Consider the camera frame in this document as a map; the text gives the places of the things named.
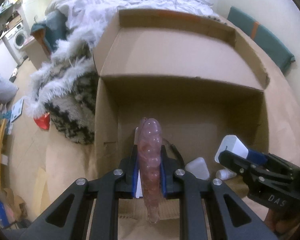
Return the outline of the person's right hand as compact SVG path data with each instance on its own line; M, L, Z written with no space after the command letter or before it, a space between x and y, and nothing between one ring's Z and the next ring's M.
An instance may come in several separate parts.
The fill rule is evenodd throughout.
M269 210L264 223L279 239L300 239L300 211L290 216Z

